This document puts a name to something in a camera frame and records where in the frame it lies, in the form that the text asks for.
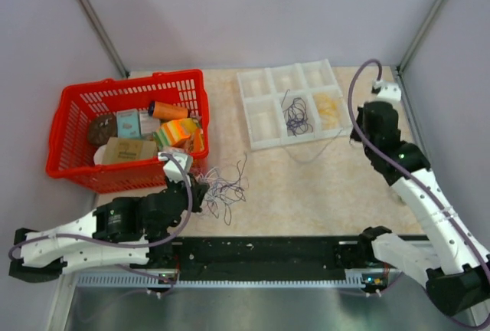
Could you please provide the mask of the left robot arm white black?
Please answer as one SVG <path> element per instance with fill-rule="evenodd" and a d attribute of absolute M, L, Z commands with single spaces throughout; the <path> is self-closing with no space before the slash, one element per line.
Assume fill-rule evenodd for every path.
<path fill-rule="evenodd" d="M 160 192 L 114 198 L 48 231 L 19 228 L 8 252 L 8 274 L 43 283 L 91 267 L 165 267 L 174 256 L 171 242 L 191 214 L 201 211 L 208 189 L 190 175 L 187 182 L 168 180 Z"/>

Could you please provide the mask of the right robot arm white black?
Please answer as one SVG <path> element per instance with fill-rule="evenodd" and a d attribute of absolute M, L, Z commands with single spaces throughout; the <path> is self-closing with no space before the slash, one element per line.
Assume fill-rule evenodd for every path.
<path fill-rule="evenodd" d="M 362 143 L 376 172 L 409 206 L 429 239 L 433 254 L 415 247 L 383 226 L 358 237 L 359 261 L 384 262 L 423 286 L 447 316 L 489 299 L 489 251 L 469 233 L 436 180 L 420 148 L 402 140 L 398 112 L 384 101 L 358 107 L 351 138 Z"/>

